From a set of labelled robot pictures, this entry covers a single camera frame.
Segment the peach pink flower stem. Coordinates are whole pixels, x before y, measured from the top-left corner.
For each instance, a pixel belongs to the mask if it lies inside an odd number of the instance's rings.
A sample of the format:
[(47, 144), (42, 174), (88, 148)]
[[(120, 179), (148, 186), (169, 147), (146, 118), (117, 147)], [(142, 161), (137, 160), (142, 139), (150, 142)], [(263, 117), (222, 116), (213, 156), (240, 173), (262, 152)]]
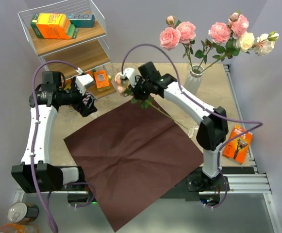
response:
[(160, 112), (161, 114), (163, 114), (164, 116), (166, 116), (167, 118), (173, 120), (176, 124), (178, 124), (179, 126), (181, 126), (183, 129), (185, 129), (186, 131), (188, 131), (189, 129), (187, 127), (185, 127), (184, 125), (182, 125), (180, 122), (176, 121), (174, 118), (172, 118), (171, 116), (169, 116), (167, 113), (163, 112), (159, 107), (156, 107), (152, 102), (153, 99), (147, 99), (147, 100), (137, 100), (134, 97), (134, 94), (132, 92), (132, 90), (128, 87), (129, 86), (129, 82), (128, 81), (123, 81), (121, 79), (121, 74), (120, 72), (117, 73), (114, 77), (109, 78), (110, 80), (114, 81), (116, 86), (117, 86), (117, 92), (124, 97), (131, 97), (131, 103), (132, 104), (137, 104), (139, 103), (142, 109), (147, 109), (149, 107), (155, 109), (156, 111)]

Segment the red wrapping paper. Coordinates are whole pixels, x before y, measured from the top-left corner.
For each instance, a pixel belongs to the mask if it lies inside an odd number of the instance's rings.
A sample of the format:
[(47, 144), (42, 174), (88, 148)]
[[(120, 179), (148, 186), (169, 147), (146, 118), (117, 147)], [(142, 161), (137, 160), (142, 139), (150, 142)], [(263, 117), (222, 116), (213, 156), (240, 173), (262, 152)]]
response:
[(157, 103), (126, 102), (64, 139), (114, 231), (203, 163), (203, 154)]

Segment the cream white flower stem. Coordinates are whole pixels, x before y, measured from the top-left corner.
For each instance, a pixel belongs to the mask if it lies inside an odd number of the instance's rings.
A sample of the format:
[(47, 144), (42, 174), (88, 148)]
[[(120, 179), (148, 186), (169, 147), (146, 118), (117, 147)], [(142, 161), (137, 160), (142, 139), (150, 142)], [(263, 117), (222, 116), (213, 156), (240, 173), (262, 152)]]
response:
[(279, 37), (277, 31), (263, 33), (258, 37), (255, 37), (253, 33), (245, 32), (238, 39), (230, 38), (224, 46), (216, 44), (213, 48), (222, 51), (222, 53), (217, 52), (217, 55), (214, 56), (215, 61), (208, 65), (204, 71), (219, 61), (236, 57), (240, 53), (255, 53), (258, 56), (268, 55), (274, 50)]

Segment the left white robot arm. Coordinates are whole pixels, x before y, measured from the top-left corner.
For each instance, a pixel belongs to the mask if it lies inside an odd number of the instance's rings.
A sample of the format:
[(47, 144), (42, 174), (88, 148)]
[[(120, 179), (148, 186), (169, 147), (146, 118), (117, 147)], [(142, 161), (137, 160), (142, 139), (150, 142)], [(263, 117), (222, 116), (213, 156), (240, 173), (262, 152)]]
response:
[(11, 170), (12, 177), (25, 193), (36, 192), (34, 180), (41, 192), (60, 191), (67, 184), (74, 190), (82, 190), (86, 185), (80, 166), (53, 166), (50, 161), (52, 132), (59, 108), (71, 105), (83, 117), (97, 111), (96, 98), (87, 91), (95, 84), (94, 79), (89, 74), (75, 76), (71, 87), (66, 89), (64, 78), (61, 72), (44, 71), (42, 83), (34, 90), (36, 96), (29, 97), (29, 138), (20, 165), (12, 166)]

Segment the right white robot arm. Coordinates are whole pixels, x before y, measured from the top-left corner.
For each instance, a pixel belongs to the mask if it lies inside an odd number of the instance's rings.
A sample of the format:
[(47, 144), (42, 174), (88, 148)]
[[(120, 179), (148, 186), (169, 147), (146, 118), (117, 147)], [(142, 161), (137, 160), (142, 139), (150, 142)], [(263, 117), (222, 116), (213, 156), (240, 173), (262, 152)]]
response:
[(180, 107), (199, 125), (196, 139), (203, 148), (205, 174), (201, 184), (208, 191), (214, 190), (219, 185), (217, 175), (221, 171), (218, 152), (228, 133), (225, 109), (201, 101), (169, 73), (161, 75), (153, 62), (141, 65), (138, 70), (124, 69), (121, 79), (129, 81), (128, 87), (137, 100), (147, 100), (150, 94), (159, 95)]

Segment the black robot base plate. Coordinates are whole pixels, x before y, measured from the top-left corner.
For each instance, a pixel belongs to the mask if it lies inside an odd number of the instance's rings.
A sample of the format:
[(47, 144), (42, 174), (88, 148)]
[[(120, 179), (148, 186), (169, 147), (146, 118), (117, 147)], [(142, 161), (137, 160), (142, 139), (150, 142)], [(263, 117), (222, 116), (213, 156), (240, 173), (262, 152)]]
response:
[(144, 161), (117, 161), (115, 158), (78, 157), (77, 166), (84, 172), (82, 185), (69, 183), (61, 191), (91, 190), (89, 202), (95, 202), (104, 212), (111, 209), (142, 211), (159, 198), (183, 199), (192, 195), (203, 204), (213, 204), (200, 198), (201, 191), (214, 191), (224, 181), (221, 174), (210, 179), (197, 168), (184, 177), (191, 164), (173, 167)]

